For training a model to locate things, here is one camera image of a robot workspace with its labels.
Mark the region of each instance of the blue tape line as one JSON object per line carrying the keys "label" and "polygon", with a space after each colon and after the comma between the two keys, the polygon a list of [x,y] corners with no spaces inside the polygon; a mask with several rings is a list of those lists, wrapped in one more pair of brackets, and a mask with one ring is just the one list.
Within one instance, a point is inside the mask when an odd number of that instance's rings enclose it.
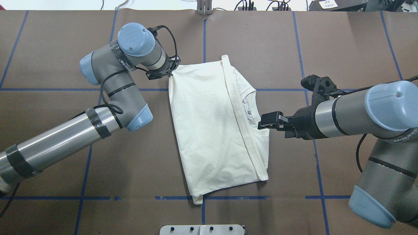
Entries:
{"label": "blue tape line", "polygon": [[[2,197],[0,200],[9,200],[10,197]],[[84,200],[109,201],[110,197],[84,197]],[[17,196],[13,200],[81,200],[81,197],[60,197],[60,196]]]}
{"label": "blue tape line", "polygon": [[80,204],[79,204],[79,210],[78,210],[78,213],[77,213],[76,227],[74,229],[74,235],[77,235],[78,227],[79,227],[79,224],[80,224],[81,211],[83,210],[83,201],[84,201],[83,197],[84,197],[84,194],[86,192],[87,177],[89,175],[89,167],[90,167],[90,161],[92,159],[92,152],[93,152],[93,146],[90,145],[89,155],[87,157],[86,171],[84,173],[83,187],[82,187],[82,190],[81,190],[81,199],[80,199]]}
{"label": "blue tape line", "polygon": [[[265,200],[270,196],[205,196],[205,200]],[[192,200],[191,196],[154,197],[155,200]]]}
{"label": "blue tape line", "polygon": [[100,91],[98,88],[0,88],[0,91],[12,92],[92,92]]}
{"label": "blue tape line", "polygon": [[300,89],[287,89],[287,88],[279,88],[279,89],[263,89],[263,88],[258,88],[256,89],[258,92],[303,92],[305,91],[305,89],[300,88]]}
{"label": "blue tape line", "polygon": [[206,63],[206,20],[203,21],[203,63]]}
{"label": "blue tape line", "polygon": [[160,89],[160,88],[140,88],[139,91],[141,92],[167,92],[168,89]]}
{"label": "blue tape line", "polygon": [[206,224],[206,217],[205,217],[205,196],[203,196],[203,203],[202,203],[202,224],[205,225]]}
{"label": "blue tape line", "polygon": [[305,77],[305,71],[303,69],[303,62],[302,62],[301,45],[299,43],[298,26],[296,24],[296,14],[294,11],[292,11],[292,13],[293,13],[293,24],[295,26],[296,44],[298,45],[299,63],[301,64],[302,77]]}
{"label": "blue tape line", "polygon": [[19,38],[20,38],[20,36],[22,34],[22,31],[23,31],[23,26],[25,25],[26,19],[28,18],[28,13],[29,13],[29,11],[27,10],[26,14],[25,14],[25,17],[23,18],[22,25],[20,26],[18,36],[16,37],[15,44],[13,45],[12,52],[10,53],[9,60],[7,61],[6,68],[4,69],[3,77],[0,81],[0,88],[3,86],[4,79],[6,79],[7,70],[9,69],[10,63],[12,62],[13,54],[15,53],[16,46],[18,45]]}
{"label": "blue tape line", "polygon": [[206,200],[265,200],[269,196],[207,196]]}
{"label": "blue tape line", "polygon": [[308,90],[305,90],[305,101],[306,101],[306,106],[309,106]]}
{"label": "blue tape line", "polygon": [[324,189],[322,187],[321,169],[319,168],[318,151],[316,149],[316,141],[315,140],[313,140],[313,148],[315,149],[316,173],[318,175],[319,193],[321,194],[322,213],[324,214],[324,222],[325,222],[325,232],[326,232],[327,235],[329,235],[328,216],[326,214]]}
{"label": "blue tape line", "polygon": [[155,200],[192,200],[192,197],[186,196],[172,196],[172,197],[154,197]]}
{"label": "blue tape line", "polygon": [[[258,92],[307,92],[306,89],[300,88],[257,88]],[[341,89],[346,92],[354,91],[355,89]],[[99,88],[0,88],[0,91],[12,92],[98,92]],[[139,88],[142,92],[167,92],[167,88]]]}
{"label": "blue tape line", "polygon": [[350,199],[350,195],[305,196],[305,199]]}
{"label": "blue tape line", "polygon": [[113,41],[113,33],[115,32],[116,18],[117,18],[117,10],[115,10],[115,15],[113,16],[112,31],[110,33],[110,41],[109,42]]}
{"label": "blue tape line", "polygon": [[83,200],[90,201],[110,201],[111,197],[83,197]]}
{"label": "blue tape line", "polygon": [[380,17],[382,17],[383,29],[385,30],[387,43],[389,44],[390,52],[392,53],[393,60],[395,61],[395,66],[396,66],[396,69],[398,70],[399,78],[403,80],[402,74],[399,69],[398,61],[395,56],[395,52],[393,51],[392,44],[390,43],[390,38],[389,38],[389,34],[387,33],[387,28],[386,28],[386,23],[385,23],[385,17],[383,16],[382,10],[380,11]]}

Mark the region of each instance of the blue joint cap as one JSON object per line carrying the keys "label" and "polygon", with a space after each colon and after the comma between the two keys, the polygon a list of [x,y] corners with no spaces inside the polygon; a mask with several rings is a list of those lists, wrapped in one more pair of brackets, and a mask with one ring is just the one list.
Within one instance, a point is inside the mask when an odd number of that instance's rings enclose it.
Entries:
{"label": "blue joint cap", "polygon": [[126,126],[129,131],[135,131],[145,126],[153,120],[153,114],[151,113],[148,104],[146,104],[142,110],[136,115],[136,117]]}
{"label": "blue joint cap", "polygon": [[348,206],[358,216],[379,227],[388,229],[396,222],[386,208],[357,185],[354,186]]}
{"label": "blue joint cap", "polygon": [[397,81],[370,88],[364,106],[380,127],[403,131],[418,126],[418,87],[412,82]]}
{"label": "blue joint cap", "polygon": [[117,33],[117,43],[120,49],[130,56],[148,55],[155,47],[153,34],[143,25],[127,23]]}
{"label": "blue joint cap", "polygon": [[93,85],[99,85],[100,83],[97,81],[93,73],[93,67],[92,67],[93,52],[94,51],[90,52],[90,54],[86,55],[84,58],[80,60],[80,70],[83,76],[87,78],[87,81],[89,81]]}

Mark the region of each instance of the black tape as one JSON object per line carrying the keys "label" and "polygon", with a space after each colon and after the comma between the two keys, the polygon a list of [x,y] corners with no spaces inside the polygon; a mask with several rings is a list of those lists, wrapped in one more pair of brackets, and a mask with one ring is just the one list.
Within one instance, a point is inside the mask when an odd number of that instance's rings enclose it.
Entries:
{"label": "black tape", "polygon": [[390,164],[390,163],[388,163],[386,161],[382,161],[382,160],[377,159],[377,158],[374,158],[374,157],[369,157],[369,161],[375,162],[375,163],[380,164],[380,165],[385,166],[385,167],[389,167],[392,170],[395,170],[397,172],[400,172],[402,174],[405,174],[405,175],[407,175],[409,177],[412,177],[414,179],[417,177],[417,174],[415,174],[415,173],[413,173],[413,172],[411,172],[409,170],[405,170],[404,168],[401,168],[401,167],[395,166],[393,164]]}
{"label": "black tape", "polygon": [[129,59],[125,56],[123,51],[120,49],[117,40],[110,42],[110,49],[113,52],[113,55],[116,57],[117,61],[126,69],[128,73],[136,70],[135,65],[129,61]]}
{"label": "black tape", "polygon": [[17,144],[6,149],[6,155],[7,155],[7,160],[9,161],[13,169],[24,178],[30,178],[42,172],[33,168],[25,160],[25,158],[22,156],[22,154],[18,150]]}
{"label": "black tape", "polygon": [[123,90],[125,90],[126,88],[129,88],[129,87],[131,87],[131,86],[135,86],[135,83],[133,82],[133,83],[129,83],[129,84],[127,84],[127,85],[123,86],[123,87],[119,87],[118,89],[116,89],[116,90],[112,91],[111,93],[107,94],[107,96],[110,98],[110,97],[111,97],[111,96],[113,96],[114,94],[116,94],[116,93],[118,93],[118,92],[120,92],[120,91],[123,91]]}
{"label": "black tape", "polygon": [[345,131],[343,131],[343,129],[340,127],[340,125],[338,124],[337,121],[337,116],[335,114],[335,107],[337,105],[337,101],[338,101],[339,97],[335,99],[334,103],[332,104],[332,108],[331,108],[331,114],[332,114],[332,120],[334,121],[334,125],[335,127],[337,127],[337,129],[344,135],[349,135],[347,134]]}
{"label": "black tape", "polygon": [[88,108],[86,110],[87,117],[89,117],[90,122],[96,129],[97,133],[100,135],[102,139],[105,139],[109,136],[111,136],[109,130],[107,127],[102,123],[102,120],[100,120],[100,117],[97,115],[97,112],[94,110],[94,108]]}

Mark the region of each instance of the white label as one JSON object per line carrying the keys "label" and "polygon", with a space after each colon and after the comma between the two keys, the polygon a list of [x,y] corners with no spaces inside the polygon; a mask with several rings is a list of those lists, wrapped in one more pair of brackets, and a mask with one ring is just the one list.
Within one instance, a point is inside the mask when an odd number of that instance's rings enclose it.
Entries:
{"label": "white label", "polygon": [[325,1],[319,2],[319,4],[321,5],[322,9],[329,9],[329,8],[336,8],[336,7],[338,7],[338,5],[335,2],[335,0],[325,0]]}

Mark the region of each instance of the wire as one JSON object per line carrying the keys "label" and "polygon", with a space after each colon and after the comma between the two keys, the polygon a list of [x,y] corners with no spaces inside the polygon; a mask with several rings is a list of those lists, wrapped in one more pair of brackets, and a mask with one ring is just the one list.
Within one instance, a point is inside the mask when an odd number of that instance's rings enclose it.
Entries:
{"label": "wire", "polygon": [[289,9],[289,5],[287,4],[288,2],[285,2],[285,1],[280,2],[280,1],[276,1],[276,0],[271,1],[271,2],[270,2],[270,4],[268,5],[268,7],[267,7],[266,11],[268,11],[269,7],[270,7],[273,3],[277,3],[277,9],[276,9],[276,10],[280,10],[280,11],[281,11],[281,10],[286,10],[286,9]]}
{"label": "wire", "polygon": [[[409,79],[405,79],[404,81],[412,82],[412,81],[415,81],[415,80],[418,80],[418,75],[417,76],[414,76],[414,77],[411,77]],[[392,82],[397,82],[397,81],[385,82],[384,84],[388,84],[388,83],[392,83]],[[359,88],[359,89],[356,89],[354,91],[346,92],[345,95],[348,95],[348,94],[351,94],[351,93],[354,93],[354,92],[364,91],[364,90],[370,89],[372,87],[373,86]]]}
{"label": "wire", "polygon": [[3,210],[0,213],[0,218],[3,217],[3,215],[6,213],[7,209],[9,208],[10,204],[12,203],[13,199],[15,198],[16,192],[18,191],[18,188],[20,186],[20,182],[16,185],[15,190],[13,190],[12,195],[10,196],[9,201],[4,206]]}
{"label": "wire", "polygon": [[101,84],[100,84],[100,96],[102,97],[103,103],[104,103],[107,107],[109,107],[109,109],[110,109],[110,110],[113,110],[113,112],[115,112],[115,113],[117,113],[117,114],[123,114],[123,110],[122,110],[120,107],[118,107],[118,106],[116,106],[116,105],[109,104],[109,103],[107,102],[107,100],[105,99],[105,96],[103,95],[103,86],[104,86],[105,82],[106,82],[108,79],[110,79],[110,78],[111,78],[111,77],[113,77],[114,75],[121,74],[121,73],[124,73],[124,72],[126,72],[126,71],[125,71],[125,70],[122,70],[122,71],[119,71],[119,72],[115,72],[115,73],[113,73],[113,74],[109,75],[107,78],[105,78],[105,79],[101,82]]}
{"label": "wire", "polygon": [[271,1],[270,4],[268,5],[266,11],[269,9],[269,7],[273,4],[273,3],[277,3],[277,8],[279,8],[280,2],[279,1]]}
{"label": "wire", "polygon": [[[155,31],[158,31],[158,30],[160,30],[161,28],[165,28],[165,29],[166,29],[166,30],[170,33],[171,37],[173,38],[173,42],[174,42],[174,51],[175,51],[175,53],[176,53],[173,57],[174,57],[175,59],[177,59],[177,58],[178,58],[178,54],[177,54],[177,43],[176,43],[176,39],[174,38],[174,35],[173,35],[173,33],[171,32],[171,30],[170,30],[167,26],[165,26],[165,25],[160,25],[160,26],[157,26],[157,27],[155,27],[155,28],[156,28],[156,30],[155,30]],[[135,66],[135,68],[136,68],[136,69],[139,69],[139,70],[142,70],[142,71],[145,71],[145,72],[147,72],[147,73],[149,73],[149,74],[151,74],[151,75],[153,75],[153,76],[156,76],[156,77],[163,77],[163,76],[165,76],[165,75],[169,75],[169,74],[171,74],[171,72],[174,70],[175,66],[176,66],[176,63],[173,63],[173,64],[171,65],[170,70],[169,70],[168,72],[166,72],[165,74],[163,74],[163,75],[153,73],[153,72],[151,72],[151,71],[149,71],[149,70],[146,70],[146,69],[143,69],[143,68],[141,68],[141,67],[137,67],[137,66]]]}
{"label": "wire", "polygon": [[244,10],[244,2],[247,2],[247,0],[241,0],[237,3],[237,5],[235,6],[234,10],[236,10],[238,8],[238,5],[242,2],[242,10]]}
{"label": "wire", "polygon": [[357,144],[357,149],[356,149],[356,162],[357,162],[357,167],[359,168],[360,172],[363,172],[362,166],[360,165],[360,159],[359,159],[359,152],[360,152],[360,146],[363,143],[364,138],[366,138],[367,134],[364,134],[362,136],[362,138],[360,139],[359,143]]}

